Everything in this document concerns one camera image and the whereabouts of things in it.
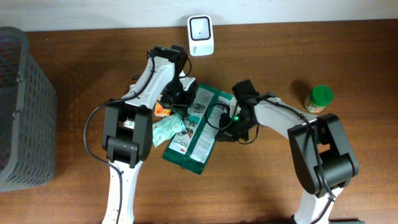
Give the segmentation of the orange Kleenex tissue pack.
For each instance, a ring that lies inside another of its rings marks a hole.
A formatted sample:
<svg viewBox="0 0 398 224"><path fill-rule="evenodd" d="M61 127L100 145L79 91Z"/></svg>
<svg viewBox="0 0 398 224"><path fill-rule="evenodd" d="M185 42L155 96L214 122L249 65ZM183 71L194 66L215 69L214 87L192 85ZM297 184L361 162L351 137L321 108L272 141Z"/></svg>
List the orange Kleenex tissue pack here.
<svg viewBox="0 0 398 224"><path fill-rule="evenodd" d="M165 109L159 102L155 104L154 115L156 117L168 117L171 115L170 109Z"/></svg>

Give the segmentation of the mint green tissue pack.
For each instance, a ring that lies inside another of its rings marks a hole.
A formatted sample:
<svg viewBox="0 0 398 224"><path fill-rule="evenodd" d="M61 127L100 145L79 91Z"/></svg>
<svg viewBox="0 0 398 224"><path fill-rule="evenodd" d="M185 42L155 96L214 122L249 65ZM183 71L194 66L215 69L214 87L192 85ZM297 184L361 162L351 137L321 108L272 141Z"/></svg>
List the mint green tissue pack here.
<svg viewBox="0 0 398 224"><path fill-rule="evenodd" d="M158 147L164 141L171 139L184 129L185 125L181 115L172 114L152 125L152 142L155 147Z"/></svg>

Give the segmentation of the green wipes pack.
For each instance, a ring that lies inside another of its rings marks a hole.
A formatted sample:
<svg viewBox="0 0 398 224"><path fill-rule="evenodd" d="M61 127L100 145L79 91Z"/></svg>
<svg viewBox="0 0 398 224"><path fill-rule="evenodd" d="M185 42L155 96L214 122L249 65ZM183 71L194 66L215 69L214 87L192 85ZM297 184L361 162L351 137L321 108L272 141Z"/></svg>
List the green wipes pack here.
<svg viewBox="0 0 398 224"><path fill-rule="evenodd" d="M172 138L162 158L200 175L215 146L221 114L235 104L232 94L200 84L183 120L185 129Z"/></svg>

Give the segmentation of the green lid jar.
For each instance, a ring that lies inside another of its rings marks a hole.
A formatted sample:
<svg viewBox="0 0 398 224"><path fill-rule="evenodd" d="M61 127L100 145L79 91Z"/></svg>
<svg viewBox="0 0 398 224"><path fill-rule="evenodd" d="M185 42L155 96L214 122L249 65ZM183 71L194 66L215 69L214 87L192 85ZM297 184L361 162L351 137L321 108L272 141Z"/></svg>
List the green lid jar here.
<svg viewBox="0 0 398 224"><path fill-rule="evenodd" d="M333 97L333 91L329 86L318 85L306 97L304 107L311 113L319 113L333 101Z"/></svg>

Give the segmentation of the white cream tube gold cap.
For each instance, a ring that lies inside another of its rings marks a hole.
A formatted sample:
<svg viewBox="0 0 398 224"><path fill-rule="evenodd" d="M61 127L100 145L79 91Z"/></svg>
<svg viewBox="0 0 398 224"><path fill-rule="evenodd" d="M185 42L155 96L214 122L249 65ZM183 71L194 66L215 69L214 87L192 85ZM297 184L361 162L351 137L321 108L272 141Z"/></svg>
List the white cream tube gold cap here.
<svg viewBox="0 0 398 224"><path fill-rule="evenodd" d="M135 121L134 121L134 120L127 119L125 122L123 122L123 126L124 126L125 128L134 129Z"/></svg>

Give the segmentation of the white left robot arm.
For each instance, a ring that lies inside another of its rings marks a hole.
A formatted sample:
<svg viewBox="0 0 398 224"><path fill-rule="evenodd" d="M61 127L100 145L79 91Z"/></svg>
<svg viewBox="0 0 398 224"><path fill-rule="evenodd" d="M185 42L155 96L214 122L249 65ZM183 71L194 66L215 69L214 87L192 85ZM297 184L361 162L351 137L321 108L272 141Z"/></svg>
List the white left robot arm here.
<svg viewBox="0 0 398 224"><path fill-rule="evenodd" d="M189 61L181 46L154 47L147 53L147 66L136 84L105 106L102 147L111 167L103 223L134 223L137 176L153 143L152 109L160 103L187 116L196 85L183 72Z"/></svg>

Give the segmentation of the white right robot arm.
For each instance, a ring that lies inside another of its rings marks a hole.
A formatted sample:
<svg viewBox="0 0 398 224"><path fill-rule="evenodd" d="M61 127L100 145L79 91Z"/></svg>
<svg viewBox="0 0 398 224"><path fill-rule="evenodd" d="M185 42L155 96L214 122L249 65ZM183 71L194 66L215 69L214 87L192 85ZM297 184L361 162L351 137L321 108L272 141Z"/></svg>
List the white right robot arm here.
<svg viewBox="0 0 398 224"><path fill-rule="evenodd" d="M337 196L359 173L359 164L343 125L333 113L297 110L272 93L260 94L250 80L232 88L235 107L222 104L216 141L249 144L249 130L268 127L289 140L303 194L291 223L329 223Z"/></svg>

